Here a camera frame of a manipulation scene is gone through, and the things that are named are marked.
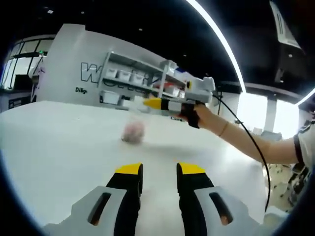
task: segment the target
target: sleeve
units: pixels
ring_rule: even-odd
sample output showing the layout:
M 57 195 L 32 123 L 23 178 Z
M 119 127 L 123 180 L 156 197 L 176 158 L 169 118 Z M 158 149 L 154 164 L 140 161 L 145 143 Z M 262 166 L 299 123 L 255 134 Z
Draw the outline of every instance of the sleeve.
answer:
M 315 118 L 307 121 L 294 136 L 296 156 L 308 168 L 315 165 Z

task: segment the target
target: white table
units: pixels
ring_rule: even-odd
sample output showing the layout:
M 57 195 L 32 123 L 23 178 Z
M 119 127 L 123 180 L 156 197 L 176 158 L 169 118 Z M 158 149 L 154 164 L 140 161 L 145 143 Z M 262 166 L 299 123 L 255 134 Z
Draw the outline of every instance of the white table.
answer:
M 120 140 L 130 112 L 37 102 L 0 114 L 4 165 L 22 203 L 44 226 L 59 223 L 71 206 L 114 170 L 144 164 L 136 235 L 184 235 L 176 163 L 197 164 L 215 185 L 238 197 L 262 223 L 266 201 L 261 164 L 206 130 L 168 117 L 142 115 L 140 146 Z

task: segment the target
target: white shelving unit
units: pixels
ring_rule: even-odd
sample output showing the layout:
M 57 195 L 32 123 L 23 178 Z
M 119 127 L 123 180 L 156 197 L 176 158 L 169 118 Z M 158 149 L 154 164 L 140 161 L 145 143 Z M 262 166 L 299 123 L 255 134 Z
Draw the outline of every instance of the white shelving unit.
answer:
M 145 73 L 148 76 L 146 78 L 147 85 L 139 85 L 130 81 L 124 81 L 117 78 L 101 77 L 102 74 L 104 74 L 103 71 L 106 71 L 108 69 L 110 62 L 127 66 L 131 70 Z M 168 71 L 167 66 L 165 66 L 162 69 L 162 68 L 158 68 L 156 66 L 150 65 L 146 62 L 140 61 L 138 59 L 134 59 L 132 57 L 128 57 L 128 56 L 118 54 L 115 52 L 108 52 L 103 62 L 103 67 L 100 73 L 100 78 L 99 78 L 97 87 L 101 88 L 101 90 L 103 89 L 106 91 L 113 91 L 127 97 L 134 97 L 134 96 L 148 97 L 150 94 L 153 94 L 154 96 L 158 96 L 158 97 L 165 96 L 169 98 L 176 98 L 176 96 L 173 96 L 172 94 L 168 94 L 163 91 L 165 82 L 172 82 L 176 84 L 178 87 L 183 88 L 183 89 L 185 88 L 186 84 L 185 82 L 175 78 L 174 76 L 168 75 L 166 73 L 167 71 Z M 152 87 L 153 79 L 156 79 L 156 77 L 158 77 L 158 80 L 161 80 L 160 88 Z M 120 106 L 108 105 L 108 107 L 118 109 L 118 107 Z

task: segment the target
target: bracelet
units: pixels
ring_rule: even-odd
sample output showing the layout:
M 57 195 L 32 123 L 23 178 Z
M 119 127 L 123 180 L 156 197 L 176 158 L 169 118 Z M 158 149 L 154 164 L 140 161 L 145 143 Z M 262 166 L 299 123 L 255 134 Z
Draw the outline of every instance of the bracelet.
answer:
M 221 135 L 224 133 L 224 131 L 226 130 L 228 124 L 229 124 L 229 122 L 227 121 L 225 126 L 223 127 L 223 130 L 221 131 L 219 137 L 221 137 Z

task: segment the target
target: hand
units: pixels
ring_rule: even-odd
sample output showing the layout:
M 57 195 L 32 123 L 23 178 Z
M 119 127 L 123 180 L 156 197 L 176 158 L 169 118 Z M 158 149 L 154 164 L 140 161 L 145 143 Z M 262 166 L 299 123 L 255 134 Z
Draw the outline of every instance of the hand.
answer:
M 195 105 L 194 111 L 196 111 L 197 115 L 199 116 L 198 126 L 200 128 L 206 129 L 208 127 L 207 124 L 211 119 L 212 112 L 205 105 L 202 104 Z M 188 121 L 187 118 L 184 116 L 178 115 L 177 117 Z

